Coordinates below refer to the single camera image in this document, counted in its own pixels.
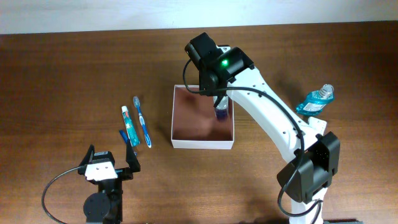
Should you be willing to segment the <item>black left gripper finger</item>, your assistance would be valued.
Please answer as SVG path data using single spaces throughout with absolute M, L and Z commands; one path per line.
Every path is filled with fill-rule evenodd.
M 141 165 L 139 161 L 137 160 L 137 157 L 133 151 L 133 148 L 130 144 L 126 145 L 126 162 L 129 165 L 129 167 L 126 169 L 126 172 L 128 174 L 132 174 L 135 172 L 140 172 L 141 171 Z
M 89 146 L 88 151 L 85 154 L 84 158 L 80 162 L 79 166 L 87 165 L 92 160 L 92 157 L 94 156 L 94 153 L 95 153 L 95 147 L 94 147 L 94 145 L 91 144 Z

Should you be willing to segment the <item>purple foam soap bottle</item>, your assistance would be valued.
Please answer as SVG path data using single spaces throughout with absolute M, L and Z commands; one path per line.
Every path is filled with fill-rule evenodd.
M 228 118 L 229 114 L 229 98 L 228 96 L 222 97 L 218 105 L 215 107 L 215 115 L 217 120 L 224 121 Z

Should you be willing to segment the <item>blue mouthwash bottle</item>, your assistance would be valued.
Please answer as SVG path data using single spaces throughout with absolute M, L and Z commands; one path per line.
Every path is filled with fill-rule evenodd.
M 334 99 L 333 86 L 331 84 L 325 84 L 319 90 L 310 92 L 306 96 L 306 99 L 296 106 L 295 110 L 296 113 L 304 116 L 316 116 Z

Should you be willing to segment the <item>green white soap box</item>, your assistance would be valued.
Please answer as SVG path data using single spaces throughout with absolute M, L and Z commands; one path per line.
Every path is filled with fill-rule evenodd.
M 313 116 L 310 116 L 308 118 L 308 124 L 311 128 L 316 130 L 318 134 L 324 135 L 326 127 L 327 127 L 326 121 L 324 121 L 322 119 L 315 118 Z

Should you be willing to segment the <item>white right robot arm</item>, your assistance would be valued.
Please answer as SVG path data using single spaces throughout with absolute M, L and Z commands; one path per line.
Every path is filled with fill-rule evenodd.
M 199 73 L 197 94 L 225 98 L 245 109 L 278 148 L 286 166 L 277 174 L 291 211 L 281 208 L 290 223 L 323 223 L 323 199 L 338 172 L 340 141 L 332 133 L 299 118 L 269 87 L 254 62 L 238 47 L 216 45 L 207 33 L 192 39 L 185 51 Z

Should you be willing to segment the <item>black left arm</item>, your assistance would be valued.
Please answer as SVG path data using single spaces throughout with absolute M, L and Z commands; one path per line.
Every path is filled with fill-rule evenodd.
M 127 167 L 115 168 L 110 151 L 95 152 L 91 145 L 80 162 L 78 174 L 96 185 L 98 191 L 84 202 L 83 213 L 87 223 L 115 224 L 123 220 L 123 182 L 133 179 L 133 173 L 141 170 L 133 147 L 126 145 Z

